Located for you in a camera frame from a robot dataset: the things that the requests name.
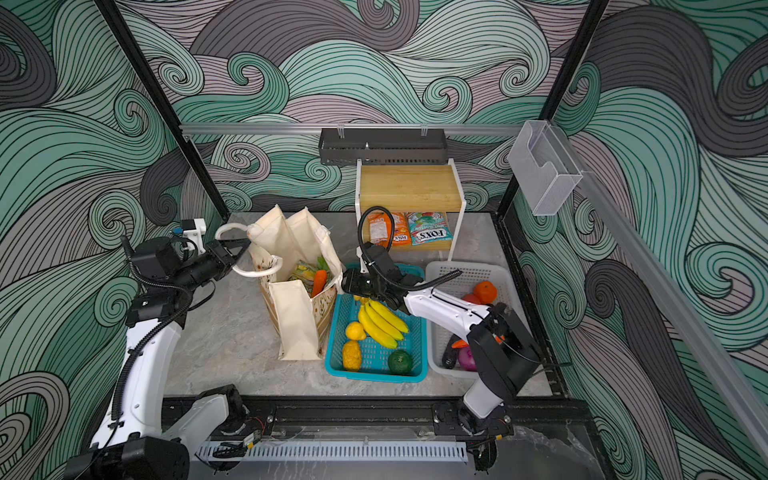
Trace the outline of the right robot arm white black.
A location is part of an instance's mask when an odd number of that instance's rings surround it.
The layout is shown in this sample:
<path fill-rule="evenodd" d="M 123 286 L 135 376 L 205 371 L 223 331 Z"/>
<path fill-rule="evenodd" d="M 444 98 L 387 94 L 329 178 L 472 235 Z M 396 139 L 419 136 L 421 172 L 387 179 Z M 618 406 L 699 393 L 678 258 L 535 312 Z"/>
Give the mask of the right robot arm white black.
<path fill-rule="evenodd" d="M 461 271 L 431 281 L 403 274 L 390 257 L 389 244 L 363 239 L 364 221 L 374 212 L 394 219 L 382 206 L 370 207 L 360 215 L 356 240 L 365 269 L 347 270 L 341 281 L 343 291 L 423 318 L 466 341 L 478 379 L 462 397 L 457 417 L 466 433 L 487 432 L 493 411 L 514 400 L 543 366 L 541 348 L 517 313 L 505 304 L 473 304 L 438 288 L 461 276 Z"/>

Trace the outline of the purple red onion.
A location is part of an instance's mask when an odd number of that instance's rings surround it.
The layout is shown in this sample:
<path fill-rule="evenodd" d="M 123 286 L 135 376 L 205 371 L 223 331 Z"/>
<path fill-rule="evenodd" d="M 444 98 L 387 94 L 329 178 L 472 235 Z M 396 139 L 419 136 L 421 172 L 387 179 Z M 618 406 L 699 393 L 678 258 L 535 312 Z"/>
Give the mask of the purple red onion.
<path fill-rule="evenodd" d="M 469 372 L 476 372 L 477 365 L 470 347 L 463 347 L 458 352 L 459 366 Z"/>

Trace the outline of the yellow lemon on bananas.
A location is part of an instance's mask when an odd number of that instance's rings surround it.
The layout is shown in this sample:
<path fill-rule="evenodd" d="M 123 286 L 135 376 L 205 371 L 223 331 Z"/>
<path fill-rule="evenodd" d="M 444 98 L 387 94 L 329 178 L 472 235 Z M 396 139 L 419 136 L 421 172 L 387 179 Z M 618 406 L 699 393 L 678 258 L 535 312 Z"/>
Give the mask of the yellow lemon on bananas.
<path fill-rule="evenodd" d="M 350 341 L 363 341 L 367 338 L 366 331 L 361 323 L 350 322 L 345 328 L 345 335 Z"/>

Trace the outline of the teal Fox's candy bag lower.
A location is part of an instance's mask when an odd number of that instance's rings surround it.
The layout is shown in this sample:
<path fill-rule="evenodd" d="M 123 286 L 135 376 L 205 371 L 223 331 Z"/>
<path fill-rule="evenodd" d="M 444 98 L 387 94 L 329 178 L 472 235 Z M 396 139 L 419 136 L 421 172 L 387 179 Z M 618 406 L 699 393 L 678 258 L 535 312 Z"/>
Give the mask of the teal Fox's candy bag lower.
<path fill-rule="evenodd" d="M 406 219 L 413 246 L 453 239 L 446 216 L 441 212 L 408 212 Z"/>

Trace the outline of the small dark eggplant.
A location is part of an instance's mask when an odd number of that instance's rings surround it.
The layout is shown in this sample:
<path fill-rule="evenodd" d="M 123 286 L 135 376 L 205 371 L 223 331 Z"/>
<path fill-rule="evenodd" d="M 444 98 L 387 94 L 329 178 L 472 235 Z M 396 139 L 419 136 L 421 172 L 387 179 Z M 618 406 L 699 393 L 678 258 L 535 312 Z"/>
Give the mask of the small dark eggplant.
<path fill-rule="evenodd" d="M 458 363 L 460 351 L 460 348 L 454 348 L 453 343 L 449 342 L 446 345 L 441 357 L 442 367 L 448 370 L 453 370 Z"/>

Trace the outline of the aluminium wall rail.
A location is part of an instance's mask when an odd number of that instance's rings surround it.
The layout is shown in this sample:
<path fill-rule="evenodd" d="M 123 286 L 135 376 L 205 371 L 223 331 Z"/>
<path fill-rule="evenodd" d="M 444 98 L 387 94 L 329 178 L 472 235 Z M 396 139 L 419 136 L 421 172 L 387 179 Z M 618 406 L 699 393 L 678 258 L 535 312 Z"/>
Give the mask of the aluminium wall rail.
<path fill-rule="evenodd" d="M 443 130 L 447 136 L 506 137 L 519 133 L 521 125 L 494 124 L 361 124 L 361 123 L 247 123 L 247 122 L 194 122 L 182 123 L 184 135 L 319 135 L 323 129 L 336 130 L 344 135 L 352 129 Z"/>
<path fill-rule="evenodd" d="M 671 321 L 708 375 L 726 406 L 763 460 L 767 459 L 767 406 L 734 359 L 714 337 L 677 282 L 635 230 L 615 208 L 594 172 L 583 165 L 564 131 L 547 121 L 547 131 L 563 162 L 581 175 L 579 185 L 605 226 L 636 267 L 653 300 Z"/>

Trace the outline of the yellow textured pineapple fruit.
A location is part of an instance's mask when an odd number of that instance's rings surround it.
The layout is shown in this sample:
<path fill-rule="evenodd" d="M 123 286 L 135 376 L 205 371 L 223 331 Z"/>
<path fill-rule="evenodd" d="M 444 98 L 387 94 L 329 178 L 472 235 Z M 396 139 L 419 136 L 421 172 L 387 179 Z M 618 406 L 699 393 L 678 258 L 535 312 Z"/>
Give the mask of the yellow textured pineapple fruit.
<path fill-rule="evenodd" d="M 342 366 L 346 371 L 357 372 L 362 367 L 362 351 L 358 341 L 349 340 L 342 348 Z"/>

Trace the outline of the teal plastic basket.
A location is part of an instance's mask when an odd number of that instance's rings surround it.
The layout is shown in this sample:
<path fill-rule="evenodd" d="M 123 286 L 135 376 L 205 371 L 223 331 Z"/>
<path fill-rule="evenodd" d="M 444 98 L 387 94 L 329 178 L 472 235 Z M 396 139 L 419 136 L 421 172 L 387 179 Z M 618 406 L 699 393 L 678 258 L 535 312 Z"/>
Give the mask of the teal plastic basket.
<path fill-rule="evenodd" d="M 403 375 L 395 374 L 389 369 L 389 357 L 392 349 L 386 349 L 370 337 L 362 340 L 361 368 L 358 371 L 347 370 L 343 366 L 342 350 L 349 341 L 346 327 L 357 320 L 360 302 L 350 294 L 336 297 L 333 318 L 325 355 L 325 369 L 328 374 L 351 380 L 386 382 L 386 383 L 419 383 L 427 376 L 427 322 L 425 319 L 405 315 L 400 311 L 395 314 L 408 326 L 410 332 L 404 335 L 404 340 L 398 342 L 398 350 L 407 352 L 411 357 L 411 369 Z"/>

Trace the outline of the orange snack bag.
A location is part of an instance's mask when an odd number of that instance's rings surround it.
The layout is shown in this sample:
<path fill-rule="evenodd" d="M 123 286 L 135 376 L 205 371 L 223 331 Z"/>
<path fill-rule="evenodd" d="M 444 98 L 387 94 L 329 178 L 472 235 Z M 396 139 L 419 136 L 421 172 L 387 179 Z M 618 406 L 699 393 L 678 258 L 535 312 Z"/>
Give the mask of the orange snack bag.
<path fill-rule="evenodd" d="M 402 247 L 412 244 L 406 215 L 393 212 L 394 222 L 385 213 L 374 213 L 369 219 L 369 238 L 374 244 L 386 247 Z"/>

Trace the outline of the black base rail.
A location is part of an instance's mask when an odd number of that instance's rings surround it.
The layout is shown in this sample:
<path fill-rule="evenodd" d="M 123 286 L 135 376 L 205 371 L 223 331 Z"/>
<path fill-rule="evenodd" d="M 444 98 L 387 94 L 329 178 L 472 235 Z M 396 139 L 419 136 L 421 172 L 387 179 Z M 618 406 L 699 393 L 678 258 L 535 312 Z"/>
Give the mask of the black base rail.
<path fill-rule="evenodd" d="M 582 401 L 555 397 L 521 397 L 503 403 L 486 418 L 474 417 L 458 396 L 255 396 L 234 401 L 231 412 L 199 409 L 192 396 L 166 397 L 160 404 L 160 428 L 173 438 L 196 428 L 202 438 L 243 437 L 255 431 L 265 437 L 304 427 L 415 428 L 438 437 L 480 440 L 507 437 L 517 427 L 556 438 L 597 434 Z"/>

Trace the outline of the aluminium wall rail back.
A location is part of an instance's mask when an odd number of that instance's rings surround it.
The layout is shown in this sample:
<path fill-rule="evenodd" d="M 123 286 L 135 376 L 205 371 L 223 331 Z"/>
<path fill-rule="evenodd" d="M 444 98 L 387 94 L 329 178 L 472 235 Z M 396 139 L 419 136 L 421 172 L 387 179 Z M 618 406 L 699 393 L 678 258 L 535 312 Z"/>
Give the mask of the aluminium wall rail back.
<path fill-rule="evenodd" d="M 519 133 L 521 125 L 494 124 L 361 124 L 361 123 L 247 123 L 247 122 L 194 122 L 182 123 L 184 135 L 319 135 L 323 129 L 336 130 L 344 135 L 352 129 L 443 130 L 447 136 L 506 137 Z"/>

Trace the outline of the yellow banana bunch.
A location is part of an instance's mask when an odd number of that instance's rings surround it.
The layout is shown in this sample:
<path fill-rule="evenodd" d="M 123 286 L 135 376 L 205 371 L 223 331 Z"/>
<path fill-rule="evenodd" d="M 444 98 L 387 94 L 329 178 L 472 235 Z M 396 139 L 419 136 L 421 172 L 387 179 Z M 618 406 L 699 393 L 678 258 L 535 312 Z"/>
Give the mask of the yellow banana bunch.
<path fill-rule="evenodd" d="M 366 335 L 384 348 L 397 349 L 410 332 L 407 323 L 378 301 L 360 296 L 354 300 L 359 304 L 358 323 Z"/>

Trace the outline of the yellow green Fox's candy bag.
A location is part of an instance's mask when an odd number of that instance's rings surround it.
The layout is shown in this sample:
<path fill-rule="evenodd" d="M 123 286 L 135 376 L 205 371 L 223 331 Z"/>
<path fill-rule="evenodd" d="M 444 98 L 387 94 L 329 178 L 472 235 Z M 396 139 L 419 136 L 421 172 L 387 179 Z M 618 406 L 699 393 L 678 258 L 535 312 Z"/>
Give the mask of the yellow green Fox's candy bag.
<path fill-rule="evenodd" d="M 289 280 L 300 280 L 306 286 L 312 287 L 317 274 L 317 269 L 312 265 L 299 261 L 288 277 Z"/>

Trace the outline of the white wooden two-tier shelf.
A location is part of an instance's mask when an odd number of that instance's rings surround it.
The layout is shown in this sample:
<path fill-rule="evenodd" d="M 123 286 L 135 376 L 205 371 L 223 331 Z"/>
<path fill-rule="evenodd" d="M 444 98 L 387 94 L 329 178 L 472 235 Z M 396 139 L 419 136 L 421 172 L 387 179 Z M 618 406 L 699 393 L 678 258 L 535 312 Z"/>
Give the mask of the white wooden two-tier shelf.
<path fill-rule="evenodd" d="M 451 240 L 420 246 L 395 246 L 393 252 L 438 252 L 453 258 L 467 201 L 453 160 L 445 165 L 365 165 L 357 163 L 355 211 L 363 239 L 369 221 L 362 214 L 372 206 L 391 212 L 440 212 L 450 224 Z"/>

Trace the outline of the clear acrylic wall holder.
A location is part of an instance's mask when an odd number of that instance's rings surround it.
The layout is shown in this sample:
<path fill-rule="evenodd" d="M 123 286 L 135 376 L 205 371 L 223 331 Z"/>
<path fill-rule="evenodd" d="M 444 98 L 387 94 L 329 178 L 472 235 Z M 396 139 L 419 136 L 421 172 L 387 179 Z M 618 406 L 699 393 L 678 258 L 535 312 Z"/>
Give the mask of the clear acrylic wall holder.
<path fill-rule="evenodd" d="M 583 178 L 565 132 L 546 120 L 524 123 L 507 160 L 537 217 L 555 216 Z"/>

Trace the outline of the orange fruit in white basket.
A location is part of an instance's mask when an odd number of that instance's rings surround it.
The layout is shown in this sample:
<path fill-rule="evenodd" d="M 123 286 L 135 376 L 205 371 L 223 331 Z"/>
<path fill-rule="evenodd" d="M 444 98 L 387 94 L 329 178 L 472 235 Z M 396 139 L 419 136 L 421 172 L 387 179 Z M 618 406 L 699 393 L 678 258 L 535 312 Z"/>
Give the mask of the orange fruit in white basket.
<path fill-rule="evenodd" d="M 478 304 L 489 305 L 498 298 L 498 289 L 492 282 L 482 281 L 474 286 L 472 294 Z"/>

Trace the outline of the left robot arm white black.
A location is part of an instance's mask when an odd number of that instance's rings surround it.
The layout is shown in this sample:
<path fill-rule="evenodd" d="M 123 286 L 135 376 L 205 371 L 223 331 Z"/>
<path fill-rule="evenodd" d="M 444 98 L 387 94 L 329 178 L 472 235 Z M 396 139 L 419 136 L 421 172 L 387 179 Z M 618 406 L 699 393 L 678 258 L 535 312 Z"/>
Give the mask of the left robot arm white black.
<path fill-rule="evenodd" d="M 231 385 L 212 390 L 168 432 L 162 430 L 163 392 L 173 351 L 197 288 L 224 278 L 247 251 L 246 238 L 212 240 L 180 256 L 178 236 L 121 244 L 142 286 L 126 316 L 126 350 L 105 413 L 88 450 L 70 458 L 67 479 L 185 479 L 191 455 L 219 425 L 243 417 Z"/>

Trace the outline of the aluminium wall rail right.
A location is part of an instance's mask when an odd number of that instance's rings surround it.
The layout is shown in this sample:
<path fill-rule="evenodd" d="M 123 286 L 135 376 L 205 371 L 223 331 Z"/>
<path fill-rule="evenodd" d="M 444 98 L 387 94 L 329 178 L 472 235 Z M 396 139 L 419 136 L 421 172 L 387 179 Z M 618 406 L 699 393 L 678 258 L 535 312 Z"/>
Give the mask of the aluminium wall rail right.
<path fill-rule="evenodd" d="M 563 162 L 581 175 L 579 185 L 605 226 L 636 267 L 653 300 L 671 321 L 708 375 L 726 406 L 763 460 L 767 459 L 767 406 L 734 359 L 714 337 L 677 282 L 635 230 L 615 208 L 594 172 L 583 165 L 564 131 L 547 121 L 547 131 Z"/>

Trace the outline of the cream canvas grocery bag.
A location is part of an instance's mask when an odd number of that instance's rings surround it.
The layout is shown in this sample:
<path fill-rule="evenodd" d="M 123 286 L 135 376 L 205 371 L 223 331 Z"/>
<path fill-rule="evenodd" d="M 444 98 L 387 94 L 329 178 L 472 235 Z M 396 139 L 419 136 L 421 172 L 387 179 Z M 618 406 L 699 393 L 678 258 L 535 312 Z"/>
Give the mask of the cream canvas grocery bag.
<path fill-rule="evenodd" d="M 229 223 L 219 227 L 215 238 L 224 239 L 231 232 L 243 233 L 251 242 L 246 253 L 251 266 L 237 265 L 232 271 L 259 284 L 269 318 L 280 338 L 278 358 L 319 360 L 336 297 L 342 293 L 344 273 L 330 231 L 307 208 L 286 216 L 276 206 L 249 225 Z M 317 269 L 319 256 L 329 264 L 330 275 L 324 290 L 312 298 L 312 287 L 288 277 L 299 261 Z"/>

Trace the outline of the red tomato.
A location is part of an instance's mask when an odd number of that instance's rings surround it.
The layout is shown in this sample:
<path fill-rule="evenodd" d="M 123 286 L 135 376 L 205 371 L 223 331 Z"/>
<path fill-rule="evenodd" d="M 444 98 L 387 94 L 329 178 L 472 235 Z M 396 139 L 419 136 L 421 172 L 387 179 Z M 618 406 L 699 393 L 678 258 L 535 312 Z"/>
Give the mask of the red tomato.
<path fill-rule="evenodd" d="M 462 297 L 462 299 L 468 303 L 472 303 L 475 305 L 482 305 L 483 302 L 474 294 L 467 294 Z"/>

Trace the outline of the white plastic basket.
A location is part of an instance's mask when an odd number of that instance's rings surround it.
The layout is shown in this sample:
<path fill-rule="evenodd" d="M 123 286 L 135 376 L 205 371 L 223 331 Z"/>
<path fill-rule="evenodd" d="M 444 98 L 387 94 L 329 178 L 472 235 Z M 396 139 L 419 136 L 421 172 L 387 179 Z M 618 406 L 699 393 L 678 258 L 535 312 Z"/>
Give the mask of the white plastic basket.
<path fill-rule="evenodd" d="M 483 282 L 492 283 L 497 289 L 496 302 L 504 303 L 513 309 L 527 329 L 530 329 L 520 298 L 515 288 L 511 274 L 501 266 L 462 261 L 433 261 L 426 267 L 426 280 L 430 281 L 454 270 L 462 274 L 439 286 L 439 289 L 454 297 L 463 297 L 474 292 L 474 287 Z M 452 333 L 439 325 L 427 323 L 427 343 L 429 366 L 436 373 L 445 377 L 466 380 L 477 380 L 476 372 L 466 371 L 460 366 L 447 369 L 443 366 L 442 357 Z"/>

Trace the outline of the green avocado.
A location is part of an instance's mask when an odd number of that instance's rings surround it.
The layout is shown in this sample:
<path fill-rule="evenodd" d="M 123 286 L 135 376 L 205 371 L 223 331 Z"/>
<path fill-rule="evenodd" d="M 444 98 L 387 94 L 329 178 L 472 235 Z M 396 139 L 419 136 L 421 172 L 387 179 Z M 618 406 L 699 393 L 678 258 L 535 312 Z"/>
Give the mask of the green avocado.
<path fill-rule="evenodd" d="M 392 375 L 409 376 L 413 370 L 413 358 L 405 350 L 396 350 L 388 357 L 388 368 Z"/>

